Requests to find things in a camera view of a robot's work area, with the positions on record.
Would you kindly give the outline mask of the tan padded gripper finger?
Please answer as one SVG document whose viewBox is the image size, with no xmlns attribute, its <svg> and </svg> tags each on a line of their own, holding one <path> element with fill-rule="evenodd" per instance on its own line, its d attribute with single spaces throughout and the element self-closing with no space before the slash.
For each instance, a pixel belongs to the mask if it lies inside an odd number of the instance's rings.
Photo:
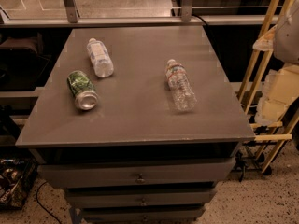
<svg viewBox="0 0 299 224">
<path fill-rule="evenodd" d="M 256 123 L 268 126 L 287 111 L 299 97 L 299 66 L 285 64 L 278 71 L 270 70 L 265 78 L 262 97 L 257 104 Z"/>
<path fill-rule="evenodd" d="M 258 51 L 272 50 L 276 29 L 277 29 L 277 27 L 273 26 L 264 35 L 262 35 L 260 38 L 258 38 L 254 42 L 252 47 Z"/>
</svg>

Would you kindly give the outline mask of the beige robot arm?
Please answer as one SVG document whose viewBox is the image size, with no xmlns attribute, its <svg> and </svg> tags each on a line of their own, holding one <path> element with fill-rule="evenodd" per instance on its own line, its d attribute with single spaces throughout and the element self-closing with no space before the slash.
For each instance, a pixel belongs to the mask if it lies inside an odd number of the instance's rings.
<svg viewBox="0 0 299 224">
<path fill-rule="evenodd" d="M 258 51 L 272 51 L 284 65 L 270 70 L 262 97 L 257 104 L 255 122 L 267 126 L 276 122 L 299 97 L 299 0 L 295 0 L 278 24 L 253 44 Z"/>
</svg>

